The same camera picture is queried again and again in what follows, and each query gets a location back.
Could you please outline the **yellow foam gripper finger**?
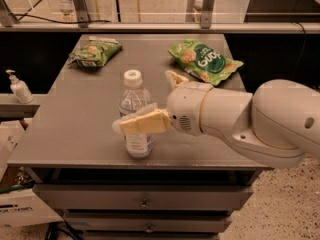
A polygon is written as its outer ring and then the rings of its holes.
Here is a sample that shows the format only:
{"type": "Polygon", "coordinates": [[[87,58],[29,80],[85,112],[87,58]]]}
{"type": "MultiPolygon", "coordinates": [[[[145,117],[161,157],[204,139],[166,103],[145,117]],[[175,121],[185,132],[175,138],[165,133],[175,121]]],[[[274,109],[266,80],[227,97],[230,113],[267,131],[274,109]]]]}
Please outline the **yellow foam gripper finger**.
{"type": "Polygon", "coordinates": [[[177,87],[180,87],[181,85],[183,85],[189,81],[188,78],[186,78],[183,75],[180,75],[172,70],[166,70],[165,76],[166,76],[167,83],[171,87],[172,90],[176,89],[177,87]]]}
{"type": "Polygon", "coordinates": [[[171,119],[166,109],[160,109],[156,103],[115,120],[114,132],[121,135],[158,134],[166,132],[171,126],[171,119]]]}

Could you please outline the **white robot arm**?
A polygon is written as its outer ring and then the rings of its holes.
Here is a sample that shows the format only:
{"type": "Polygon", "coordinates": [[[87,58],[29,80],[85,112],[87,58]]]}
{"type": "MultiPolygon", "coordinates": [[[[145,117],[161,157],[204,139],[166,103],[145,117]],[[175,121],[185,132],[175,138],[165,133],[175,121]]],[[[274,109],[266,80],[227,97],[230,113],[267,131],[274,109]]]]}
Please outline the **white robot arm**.
{"type": "Polygon", "coordinates": [[[121,135],[157,134],[174,127],[221,139],[240,155],[272,168],[296,166],[304,155],[320,159],[320,93],[289,80],[271,80],[255,93],[216,88],[165,72],[172,92],[113,122],[121,135]]]}

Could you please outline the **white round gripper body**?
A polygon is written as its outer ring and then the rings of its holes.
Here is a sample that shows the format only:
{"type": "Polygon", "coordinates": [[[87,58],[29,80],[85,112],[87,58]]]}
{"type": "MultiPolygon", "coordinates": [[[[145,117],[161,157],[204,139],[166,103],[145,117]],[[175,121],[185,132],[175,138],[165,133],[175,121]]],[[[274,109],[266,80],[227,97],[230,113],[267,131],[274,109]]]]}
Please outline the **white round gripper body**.
{"type": "Polygon", "coordinates": [[[167,112],[177,131],[194,136],[202,134],[200,110],[205,96],[212,89],[211,84],[191,81],[170,93],[167,98],[167,112]]]}

